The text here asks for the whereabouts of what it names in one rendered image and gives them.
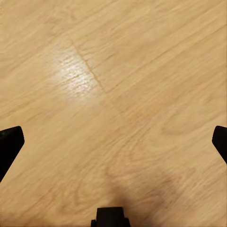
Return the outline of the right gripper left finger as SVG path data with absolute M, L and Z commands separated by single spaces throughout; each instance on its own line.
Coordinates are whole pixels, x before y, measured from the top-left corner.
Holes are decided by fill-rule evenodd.
M 25 143 L 21 126 L 0 131 L 0 182 Z

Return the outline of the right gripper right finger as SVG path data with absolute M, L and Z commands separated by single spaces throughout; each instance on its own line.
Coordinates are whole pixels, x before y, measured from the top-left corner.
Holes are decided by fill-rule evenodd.
M 227 164 L 227 128 L 216 126 L 212 142 Z

